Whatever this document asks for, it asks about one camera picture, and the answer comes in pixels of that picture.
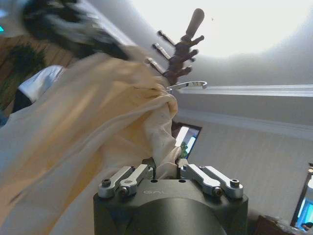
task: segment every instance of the crown molding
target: crown molding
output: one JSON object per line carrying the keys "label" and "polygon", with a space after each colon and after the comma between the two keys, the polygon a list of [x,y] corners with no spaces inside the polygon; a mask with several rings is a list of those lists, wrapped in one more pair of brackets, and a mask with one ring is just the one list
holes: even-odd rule
{"label": "crown molding", "polygon": [[281,134],[289,137],[313,141],[313,126],[308,125],[180,109],[177,116],[175,117],[175,120],[180,121],[182,118],[240,127],[261,132]]}
{"label": "crown molding", "polygon": [[269,86],[208,86],[187,87],[178,90],[181,94],[231,94],[313,97],[313,85],[269,85]]}

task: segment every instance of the hex bolt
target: hex bolt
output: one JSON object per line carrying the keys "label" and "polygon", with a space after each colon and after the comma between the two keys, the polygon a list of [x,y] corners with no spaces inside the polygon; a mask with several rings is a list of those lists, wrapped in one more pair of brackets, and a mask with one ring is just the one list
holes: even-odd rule
{"label": "hex bolt", "polygon": [[215,187],[213,189],[213,194],[217,197],[221,197],[223,195],[223,190],[220,187]]}
{"label": "hex bolt", "polygon": [[107,188],[111,185],[111,180],[110,179],[105,179],[101,182],[101,186],[104,188]]}
{"label": "hex bolt", "polygon": [[239,180],[236,180],[236,179],[231,179],[230,180],[230,186],[233,187],[233,188],[239,188]]}
{"label": "hex bolt", "polygon": [[121,194],[122,196],[126,196],[128,194],[128,189],[126,187],[121,188]]}

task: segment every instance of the metal hook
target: metal hook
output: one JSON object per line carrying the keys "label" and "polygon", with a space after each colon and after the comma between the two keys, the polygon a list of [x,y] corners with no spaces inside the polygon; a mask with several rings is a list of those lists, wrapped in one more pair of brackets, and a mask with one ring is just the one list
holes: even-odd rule
{"label": "metal hook", "polygon": [[179,90],[184,87],[202,87],[202,89],[207,88],[207,82],[204,81],[194,81],[194,82],[184,82],[184,83],[179,83],[177,85],[173,85],[170,87],[166,88],[166,91],[171,94],[172,90]]}

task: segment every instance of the white wall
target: white wall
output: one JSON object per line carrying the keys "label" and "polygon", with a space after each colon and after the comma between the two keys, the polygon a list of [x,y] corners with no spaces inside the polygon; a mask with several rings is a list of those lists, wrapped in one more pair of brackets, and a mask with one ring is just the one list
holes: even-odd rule
{"label": "white wall", "polygon": [[239,179],[250,210],[291,221],[313,159],[313,141],[182,117],[176,121],[202,127],[190,163],[212,165]]}

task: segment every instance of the coat rack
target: coat rack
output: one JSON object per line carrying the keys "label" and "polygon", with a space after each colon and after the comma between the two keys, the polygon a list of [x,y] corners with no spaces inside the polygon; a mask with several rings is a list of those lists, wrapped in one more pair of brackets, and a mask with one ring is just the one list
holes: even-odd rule
{"label": "coat rack", "polygon": [[172,45],[175,48],[175,53],[171,57],[164,48],[162,48],[158,43],[152,45],[152,47],[160,54],[164,59],[166,59],[169,63],[169,66],[166,71],[157,64],[157,62],[152,58],[147,58],[146,62],[154,68],[158,73],[162,76],[166,77],[171,84],[168,87],[168,91],[177,90],[182,87],[187,86],[202,86],[203,89],[206,88],[207,83],[203,81],[193,81],[193,82],[185,82],[181,84],[176,84],[177,80],[180,76],[184,76],[189,74],[192,71],[191,66],[184,67],[184,62],[189,60],[191,62],[195,61],[194,56],[198,54],[198,50],[191,50],[191,47],[197,45],[199,42],[204,40],[204,36],[200,36],[195,40],[191,40],[198,30],[200,24],[204,19],[204,12],[201,9],[196,9],[192,15],[189,26],[186,30],[186,34],[182,36],[180,42],[175,44],[166,34],[164,34],[161,30],[158,31],[158,35],[162,37],[167,43]]}

